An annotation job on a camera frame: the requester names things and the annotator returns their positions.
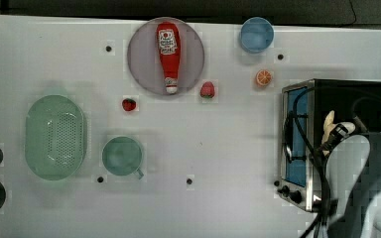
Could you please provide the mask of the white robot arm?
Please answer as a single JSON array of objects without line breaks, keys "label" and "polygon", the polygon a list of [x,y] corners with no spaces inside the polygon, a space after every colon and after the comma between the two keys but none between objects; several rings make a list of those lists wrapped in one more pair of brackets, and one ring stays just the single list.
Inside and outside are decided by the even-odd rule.
[{"label": "white robot arm", "polygon": [[326,176],[337,206],[322,238],[365,238],[368,210],[381,192],[381,132],[340,142],[330,153]]}]

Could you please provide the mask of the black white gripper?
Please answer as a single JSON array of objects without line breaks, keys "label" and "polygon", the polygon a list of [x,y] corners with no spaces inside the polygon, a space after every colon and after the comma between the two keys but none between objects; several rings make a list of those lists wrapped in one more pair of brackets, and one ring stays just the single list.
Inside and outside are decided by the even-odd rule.
[{"label": "black white gripper", "polygon": [[342,124],[337,124],[329,132],[327,139],[317,148],[317,151],[331,152],[347,135],[348,135],[348,129]]}]

